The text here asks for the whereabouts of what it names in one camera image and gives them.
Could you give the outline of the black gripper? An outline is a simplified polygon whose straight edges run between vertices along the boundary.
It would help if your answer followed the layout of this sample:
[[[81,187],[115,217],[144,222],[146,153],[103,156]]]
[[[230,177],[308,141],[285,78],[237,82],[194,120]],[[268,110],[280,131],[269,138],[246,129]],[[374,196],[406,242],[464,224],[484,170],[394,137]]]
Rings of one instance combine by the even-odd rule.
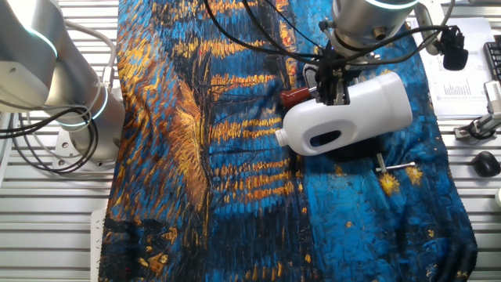
[[[323,61],[316,65],[315,82],[317,83],[318,103],[348,105],[350,96],[348,85],[355,79],[355,71],[346,65],[334,67]]]

